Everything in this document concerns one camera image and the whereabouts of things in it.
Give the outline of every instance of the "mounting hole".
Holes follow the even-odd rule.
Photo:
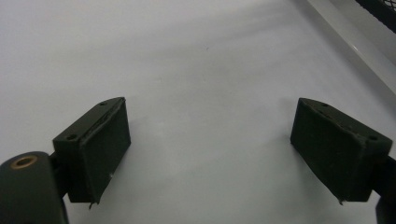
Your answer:
[[[370,135],[370,136],[369,136],[369,139],[370,139],[370,140],[373,140],[373,141],[376,141],[376,140],[378,140],[378,138],[377,138],[377,137],[375,137],[375,136],[372,136],[372,135]]]
[[[11,163],[11,168],[14,170],[28,167],[37,161],[37,156],[25,156],[21,157]]]
[[[66,137],[66,139],[67,140],[69,140],[69,141],[71,141],[71,140],[73,140],[73,139],[75,139],[75,138],[77,138],[77,135],[76,134],[70,134],[70,135],[67,135],[67,137]]]

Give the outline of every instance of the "white surface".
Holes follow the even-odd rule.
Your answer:
[[[0,159],[127,99],[133,143],[72,224],[375,223],[290,145],[298,97],[396,139],[394,96],[297,0],[0,2]]]

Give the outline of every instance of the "metal mesh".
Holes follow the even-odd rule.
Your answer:
[[[396,12],[396,0],[379,0]]]

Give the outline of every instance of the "screw hole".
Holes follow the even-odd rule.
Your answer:
[[[76,134],[70,134],[70,135],[68,135],[67,137],[66,137],[66,139],[67,140],[73,140],[73,139],[75,139],[75,138],[77,138],[77,135]]]
[[[37,161],[37,156],[25,156],[19,158],[11,163],[11,168],[14,170],[18,170],[21,168],[28,167]]]

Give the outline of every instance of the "black rectangular block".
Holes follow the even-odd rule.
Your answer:
[[[341,202],[366,202],[374,166],[392,141],[343,112],[300,98],[290,138],[305,162]]]
[[[72,203],[99,203],[131,145],[123,97],[94,106],[53,139],[57,158],[71,177]]]

